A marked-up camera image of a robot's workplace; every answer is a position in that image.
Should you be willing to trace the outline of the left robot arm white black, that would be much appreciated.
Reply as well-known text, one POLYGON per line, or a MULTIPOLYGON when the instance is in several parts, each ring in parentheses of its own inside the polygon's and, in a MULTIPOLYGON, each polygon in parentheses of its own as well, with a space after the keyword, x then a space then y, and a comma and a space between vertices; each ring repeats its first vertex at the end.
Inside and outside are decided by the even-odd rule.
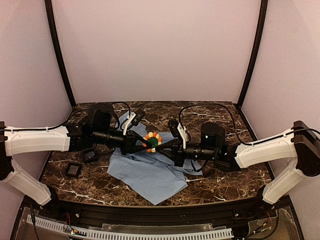
POLYGON ((138 133, 128 130, 136 126, 143 112, 129 112, 128 118, 119 130, 111 126, 117 115, 112 105, 93 104, 79 123, 66 121, 58 126, 42 128, 6 127, 0 123, 0 180, 30 197, 40 206, 52 200, 53 190, 39 182, 18 163, 14 155, 33 152, 78 152, 90 149, 94 144, 118 148, 125 154, 133 154, 152 148, 152 144, 138 133))

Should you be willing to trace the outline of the far black square tray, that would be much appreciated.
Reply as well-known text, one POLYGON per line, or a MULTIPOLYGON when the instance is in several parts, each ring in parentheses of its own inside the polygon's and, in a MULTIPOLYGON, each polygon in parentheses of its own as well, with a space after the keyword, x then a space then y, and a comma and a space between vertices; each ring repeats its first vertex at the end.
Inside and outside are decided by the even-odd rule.
POLYGON ((98 160, 99 160, 99 157, 95 148, 90 148, 83 151, 82 162, 84 164, 93 163, 98 160))

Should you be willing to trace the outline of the black square tray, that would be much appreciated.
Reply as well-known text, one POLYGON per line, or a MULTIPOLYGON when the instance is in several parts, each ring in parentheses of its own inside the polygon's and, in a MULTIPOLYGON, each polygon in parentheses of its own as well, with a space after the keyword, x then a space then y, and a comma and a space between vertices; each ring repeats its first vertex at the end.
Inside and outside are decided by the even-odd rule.
POLYGON ((78 178, 82 170, 82 164, 76 162, 69 162, 64 171, 64 174, 68 177, 78 178))
POLYGON ((84 164, 93 163, 98 160, 99 160, 99 157, 95 148, 90 148, 83 151, 82 162, 84 164))

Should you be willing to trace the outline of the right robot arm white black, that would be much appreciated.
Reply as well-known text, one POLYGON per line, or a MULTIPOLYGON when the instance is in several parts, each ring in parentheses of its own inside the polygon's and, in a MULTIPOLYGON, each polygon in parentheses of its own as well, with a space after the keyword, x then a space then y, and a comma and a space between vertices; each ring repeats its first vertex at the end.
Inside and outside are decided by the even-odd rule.
POLYGON ((320 139, 315 130, 303 121, 278 135, 249 143, 228 145, 225 129, 214 122, 202 124, 200 142, 187 142, 186 130, 175 120, 168 123, 174 139, 156 147, 156 151, 171 159, 176 166, 185 160, 213 161, 224 172, 236 172, 250 166, 278 159, 290 159, 290 164, 260 190, 260 200, 275 204, 283 195, 308 177, 320 174, 320 139))

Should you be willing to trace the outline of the light blue shirt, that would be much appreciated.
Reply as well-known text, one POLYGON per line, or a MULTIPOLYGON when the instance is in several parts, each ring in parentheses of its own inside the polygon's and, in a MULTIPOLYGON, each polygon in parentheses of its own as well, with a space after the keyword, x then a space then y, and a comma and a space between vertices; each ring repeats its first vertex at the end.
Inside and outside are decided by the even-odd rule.
POLYGON ((188 187, 185 174, 201 176, 200 165, 186 159, 182 167, 158 152, 121 154, 116 148, 109 159, 107 173, 124 182, 153 205, 171 198, 188 187))

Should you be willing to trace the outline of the left black frame post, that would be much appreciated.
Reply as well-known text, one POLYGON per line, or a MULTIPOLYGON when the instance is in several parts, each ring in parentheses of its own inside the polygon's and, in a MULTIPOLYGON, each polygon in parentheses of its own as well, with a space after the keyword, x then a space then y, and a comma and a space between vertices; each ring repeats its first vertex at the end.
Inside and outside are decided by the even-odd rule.
POLYGON ((47 16, 47 22, 48 22, 48 27, 50 31, 51 41, 52 41, 52 45, 55 53, 56 62, 59 68, 60 76, 62 78, 63 86, 67 94, 68 101, 71 107, 74 108, 76 106, 76 100, 75 100, 72 87, 68 78, 67 69, 66 69, 66 65, 64 62, 63 54, 62 54, 62 49, 60 46, 60 41, 59 41, 59 36, 58 36, 58 31, 57 31, 57 26, 55 21, 55 15, 54 15, 54 9, 53 9, 53 1, 44 0, 44 4, 45 4, 45 11, 47 16))

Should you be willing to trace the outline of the black front table rail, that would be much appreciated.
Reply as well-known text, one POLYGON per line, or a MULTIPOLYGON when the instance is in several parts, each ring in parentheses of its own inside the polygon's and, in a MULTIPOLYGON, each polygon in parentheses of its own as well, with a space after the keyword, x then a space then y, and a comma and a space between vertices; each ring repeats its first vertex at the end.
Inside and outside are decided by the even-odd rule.
POLYGON ((251 220, 275 216, 274 210, 254 207, 253 199, 189 206, 124 207, 85 204, 70 201, 49 203, 41 215, 66 220, 77 226, 119 224, 134 226, 173 226, 212 223, 217 225, 245 224, 251 220))

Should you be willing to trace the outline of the plush sunflower brooch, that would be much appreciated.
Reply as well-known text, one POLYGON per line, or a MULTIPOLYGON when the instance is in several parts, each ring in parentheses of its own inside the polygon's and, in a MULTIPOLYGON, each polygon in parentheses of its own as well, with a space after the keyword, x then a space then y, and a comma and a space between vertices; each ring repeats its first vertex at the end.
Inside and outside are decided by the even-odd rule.
POLYGON ((162 137, 157 132, 149 132, 143 139, 151 144, 151 148, 147 149, 148 153, 155 153, 156 147, 162 144, 162 137))

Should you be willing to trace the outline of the near black square tray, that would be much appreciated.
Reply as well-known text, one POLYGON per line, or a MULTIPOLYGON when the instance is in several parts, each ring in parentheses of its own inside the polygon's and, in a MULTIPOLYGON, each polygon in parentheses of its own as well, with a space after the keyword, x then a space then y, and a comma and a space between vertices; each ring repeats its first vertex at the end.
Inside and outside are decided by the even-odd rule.
POLYGON ((76 162, 69 162, 64 171, 64 174, 68 177, 78 178, 82 170, 82 164, 76 162))

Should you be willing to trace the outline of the right black frame post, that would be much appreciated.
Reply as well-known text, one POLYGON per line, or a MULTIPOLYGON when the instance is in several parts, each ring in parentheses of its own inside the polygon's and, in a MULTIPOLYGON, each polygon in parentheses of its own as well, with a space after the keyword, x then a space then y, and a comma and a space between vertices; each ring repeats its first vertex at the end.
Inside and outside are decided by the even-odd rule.
POLYGON ((257 25, 256 25, 256 31, 254 35, 254 40, 252 44, 252 50, 247 66, 247 70, 245 73, 245 77, 243 80, 242 88, 237 100, 237 106, 241 109, 245 99, 246 95, 250 86, 250 82, 252 79, 252 75, 255 69, 255 64, 257 61, 260 44, 263 36, 264 26, 265 26, 265 20, 267 16, 267 9, 268 9, 268 0, 261 0, 260 1, 260 7, 259 7, 259 13, 258 13, 258 19, 257 19, 257 25))

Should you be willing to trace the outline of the black frame post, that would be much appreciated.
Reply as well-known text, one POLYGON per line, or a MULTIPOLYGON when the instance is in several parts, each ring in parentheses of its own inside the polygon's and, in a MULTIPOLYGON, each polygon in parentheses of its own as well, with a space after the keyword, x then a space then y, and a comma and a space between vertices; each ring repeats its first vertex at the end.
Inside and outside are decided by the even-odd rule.
POLYGON ((252 79, 252 75, 255 69, 255 64, 257 61, 260 44, 263 36, 264 26, 265 26, 265 20, 267 16, 267 9, 268 9, 268 0, 261 0, 260 1, 260 7, 259 7, 259 13, 258 13, 258 19, 257 19, 257 25, 256 25, 256 31, 254 35, 254 40, 252 44, 252 50, 247 66, 247 70, 245 73, 245 77, 243 80, 242 88, 237 100, 237 106, 241 109, 245 99, 246 95, 250 86, 250 82, 252 79))
POLYGON ((52 45, 55 53, 56 62, 59 68, 60 76, 62 78, 63 86, 67 94, 68 101, 71 107, 74 108, 76 106, 76 100, 75 100, 72 87, 68 78, 67 69, 66 69, 66 65, 64 62, 63 54, 62 54, 62 49, 60 46, 60 41, 59 41, 59 36, 58 36, 58 31, 57 31, 57 26, 55 21, 55 15, 54 15, 54 9, 53 9, 53 1, 44 0, 44 4, 45 4, 45 11, 47 16, 47 22, 48 22, 48 27, 50 31, 51 41, 52 41, 52 45))

